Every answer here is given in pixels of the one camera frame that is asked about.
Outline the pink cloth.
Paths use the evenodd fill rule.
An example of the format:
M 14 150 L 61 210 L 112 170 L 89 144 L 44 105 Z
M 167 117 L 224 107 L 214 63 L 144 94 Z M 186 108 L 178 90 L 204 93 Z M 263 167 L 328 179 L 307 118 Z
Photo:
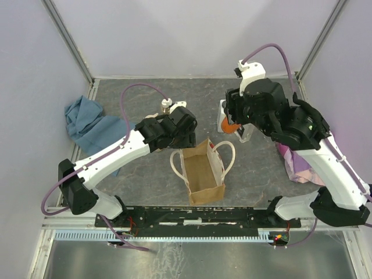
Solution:
M 319 186 L 325 186 L 320 176 L 313 170 L 310 164 L 296 152 L 292 151 L 288 146 L 277 142 L 276 148 L 284 159 L 285 169 L 291 181 L 296 183 L 311 182 Z

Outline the blue cloth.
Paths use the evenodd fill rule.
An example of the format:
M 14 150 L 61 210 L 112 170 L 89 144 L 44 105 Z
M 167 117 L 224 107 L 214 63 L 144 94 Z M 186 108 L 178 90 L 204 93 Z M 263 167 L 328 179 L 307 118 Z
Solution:
M 65 107 L 66 129 L 70 138 L 86 155 L 94 155 L 126 135 L 135 124 L 117 116 L 107 116 L 103 107 L 85 96 Z

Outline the amber liquid bottle white cap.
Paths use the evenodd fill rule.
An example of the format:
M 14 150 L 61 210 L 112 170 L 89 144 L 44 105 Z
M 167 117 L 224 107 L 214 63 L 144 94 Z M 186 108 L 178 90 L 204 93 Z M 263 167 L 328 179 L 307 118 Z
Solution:
M 170 108 L 173 105 L 171 98 L 163 99 L 160 104 L 161 113 L 168 115 L 170 113 Z

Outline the white bottle grey cap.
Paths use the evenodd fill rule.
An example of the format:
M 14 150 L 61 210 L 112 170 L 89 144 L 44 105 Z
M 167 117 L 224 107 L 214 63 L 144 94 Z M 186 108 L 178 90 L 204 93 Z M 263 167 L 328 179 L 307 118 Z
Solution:
M 228 119 L 224 112 L 226 100 L 221 99 L 219 102 L 219 111 L 217 114 L 217 132 L 228 134 Z

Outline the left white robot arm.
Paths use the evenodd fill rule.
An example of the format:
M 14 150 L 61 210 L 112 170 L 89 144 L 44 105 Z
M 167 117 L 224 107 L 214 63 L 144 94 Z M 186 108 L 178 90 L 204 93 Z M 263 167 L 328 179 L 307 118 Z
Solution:
M 196 145 L 197 120 L 183 106 L 168 115 L 148 117 L 135 125 L 128 136 L 104 150 L 72 163 L 59 163 L 60 191 L 73 215 L 93 212 L 105 216 L 114 226 L 127 223 L 127 209 L 118 196 L 111 196 L 96 186 L 124 165 L 158 149 L 184 149 Z

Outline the clear square bottle black cap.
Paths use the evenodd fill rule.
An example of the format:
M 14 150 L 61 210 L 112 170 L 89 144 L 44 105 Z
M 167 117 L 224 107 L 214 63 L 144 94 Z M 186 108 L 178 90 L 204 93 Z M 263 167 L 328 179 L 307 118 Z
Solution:
M 241 143 L 248 142 L 254 132 L 254 129 L 255 127 L 252 124 L 241 125 L 235 134 Z

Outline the beige pump lotion bottle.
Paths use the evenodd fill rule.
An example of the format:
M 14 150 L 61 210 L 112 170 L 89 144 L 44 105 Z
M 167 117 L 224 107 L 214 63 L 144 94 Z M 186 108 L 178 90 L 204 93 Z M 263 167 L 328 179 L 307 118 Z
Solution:
M 158 115 L 159 115 L 159 113 L 155 113 L 153 115 L 147 115 L 147 116 L 145 116 L 145 119 L 147 119 L 147 118 L 155 118 Z M 161 152 L 161 151 L 162 151 L 162 149 L 157 149 L 155 152 Z

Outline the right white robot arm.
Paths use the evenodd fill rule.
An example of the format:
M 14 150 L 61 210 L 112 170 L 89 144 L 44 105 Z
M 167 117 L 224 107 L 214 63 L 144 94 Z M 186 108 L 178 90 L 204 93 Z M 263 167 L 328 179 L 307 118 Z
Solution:
M 261 63 L 240 60 L 234 70 L 241 83 L 227 90 L 224 112 L 230 125 L 251 124 L 303 158 L 324 186 L 306 195 L 278 196 L 266 212 L 272 227 L 295 218 L 317 218 L 333 227 L 363 226 L 371 201 L 365 183 L 339 150 L 321 113 L 293 94 L 290 105 L 280 83 L 266 77 Z

